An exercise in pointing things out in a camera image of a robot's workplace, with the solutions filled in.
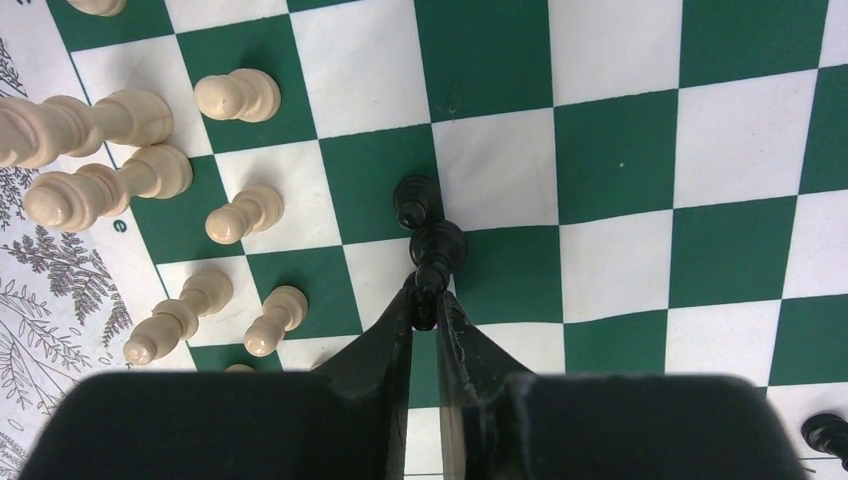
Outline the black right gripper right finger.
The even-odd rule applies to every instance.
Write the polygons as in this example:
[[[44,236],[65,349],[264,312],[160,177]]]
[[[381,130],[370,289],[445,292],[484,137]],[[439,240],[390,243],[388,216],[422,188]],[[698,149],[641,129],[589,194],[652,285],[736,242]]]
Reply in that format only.
[[[448,479],[802,479],[774,410],[723,375],[541,375],[435,307]]]

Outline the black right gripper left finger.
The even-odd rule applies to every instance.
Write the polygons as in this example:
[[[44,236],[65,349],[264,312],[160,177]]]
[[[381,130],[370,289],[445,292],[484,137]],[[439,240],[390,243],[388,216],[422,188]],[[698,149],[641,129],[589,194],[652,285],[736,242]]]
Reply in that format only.
[[[25,479],[400,479],[412,353],[404,288],[309,372],[108,373],[44,428]]]

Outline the black bishop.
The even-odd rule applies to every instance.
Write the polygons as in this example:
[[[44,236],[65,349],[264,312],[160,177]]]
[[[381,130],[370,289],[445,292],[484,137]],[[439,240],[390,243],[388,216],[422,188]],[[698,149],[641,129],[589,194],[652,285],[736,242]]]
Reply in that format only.
[[[416,286],[435,295],[447,289],[450,275],[463,264],[468,242],[462,229],[443,220],[415,230],[409,249]]]

